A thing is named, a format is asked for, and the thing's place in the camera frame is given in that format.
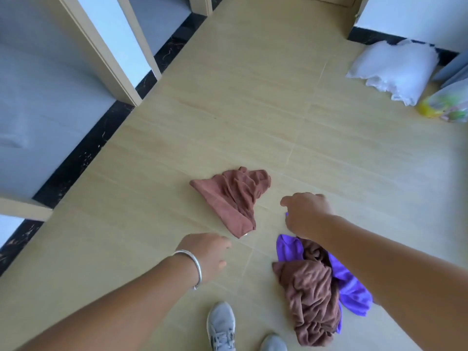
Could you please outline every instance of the shoelace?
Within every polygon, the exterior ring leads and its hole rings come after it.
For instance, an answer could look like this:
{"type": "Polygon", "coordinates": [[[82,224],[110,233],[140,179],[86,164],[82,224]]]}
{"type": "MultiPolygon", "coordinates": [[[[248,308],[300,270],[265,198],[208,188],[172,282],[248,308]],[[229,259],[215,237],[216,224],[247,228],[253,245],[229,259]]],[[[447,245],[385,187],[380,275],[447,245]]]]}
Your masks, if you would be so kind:
{"type": "Polygon", "coordinates": [[[229,329],[227,333],[219,332],[213,337],[213,350],[233,350],[234,349],[234,332],[229,329]]]}

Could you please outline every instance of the gray sneaker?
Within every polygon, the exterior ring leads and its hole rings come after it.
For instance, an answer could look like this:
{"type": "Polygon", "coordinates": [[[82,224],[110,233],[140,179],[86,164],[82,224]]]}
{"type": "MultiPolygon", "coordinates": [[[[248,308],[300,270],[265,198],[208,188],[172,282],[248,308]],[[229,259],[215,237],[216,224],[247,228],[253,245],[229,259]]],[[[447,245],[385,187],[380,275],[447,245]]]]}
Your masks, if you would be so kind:
{"type": "Polygon", "coordinates": [[[228,302],[218,302],[211,308],[206,319],[206,330],[213,351],[235,351],[235,317],[228,302]]]}
{"type": "Polygon", "coordinates": [[[288,351],[288,349],[281,337],[277,334],[270,334],[260,345],[260,351],[288,351]]]}

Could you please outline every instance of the bangle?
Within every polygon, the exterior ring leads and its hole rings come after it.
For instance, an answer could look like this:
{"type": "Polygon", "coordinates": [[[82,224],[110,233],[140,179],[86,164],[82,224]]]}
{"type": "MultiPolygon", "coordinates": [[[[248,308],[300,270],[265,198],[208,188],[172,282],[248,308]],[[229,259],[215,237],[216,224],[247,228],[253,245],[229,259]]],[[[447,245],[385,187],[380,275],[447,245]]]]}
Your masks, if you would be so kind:
{"type": "Polygon", "coordinates": [[[175,253],[172,254],[172,256],[174,256],[175,254],[185,254],[188,257],[190,257],[195,263],[196,269],[198,270],[198,283],[195,287],[193,287],[193,289],[197,289],[200,286],[200,283],[202,283],[202,268],[200,267],[200,264],[198,263],[198,260],[196,259],[195,255],[188,250],[177,250],[175,253]]]}

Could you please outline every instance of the shoe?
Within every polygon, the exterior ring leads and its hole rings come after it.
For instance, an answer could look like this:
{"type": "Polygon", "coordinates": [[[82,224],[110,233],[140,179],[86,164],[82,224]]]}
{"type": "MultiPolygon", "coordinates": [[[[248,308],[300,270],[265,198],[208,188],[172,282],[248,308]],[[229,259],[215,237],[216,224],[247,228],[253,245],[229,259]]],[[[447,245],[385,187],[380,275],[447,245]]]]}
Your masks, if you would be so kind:
{"type": "Polygon", "coordinates": [[[213,351],[235,351],[234,312],[228,302],[218,302],[208,313],[206,330],[213,351]]]}
{"type": "Polygon", "coordinates": [[[260,351],[288,351],[286,343],[277,334],[268,335],[260,345],[260,351]]]}

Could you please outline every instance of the hand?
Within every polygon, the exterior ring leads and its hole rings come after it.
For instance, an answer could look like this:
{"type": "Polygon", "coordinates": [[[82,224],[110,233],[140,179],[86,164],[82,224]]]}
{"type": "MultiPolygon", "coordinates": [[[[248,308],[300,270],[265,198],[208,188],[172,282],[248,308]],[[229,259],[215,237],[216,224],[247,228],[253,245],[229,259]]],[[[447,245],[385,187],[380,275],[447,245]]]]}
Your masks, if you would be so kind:
{"type": "Polygon", "coordinates": [[[314,240],[314,234],[321,230],[324,218],[335,215],[324,195],[295,193],[281,199],[281,206],[288,208],[286,226],[300,238],[314,240]]]}
{"type": "Polygon", "coordinates": [[[231,240],[227,237],[216,233],[202,233],[184,236],[176,250],[187,250],[195,255],[202,269],[202,282],[205,283],[214,279],[225,268],[223,256],[230,247],[231,240]]]}

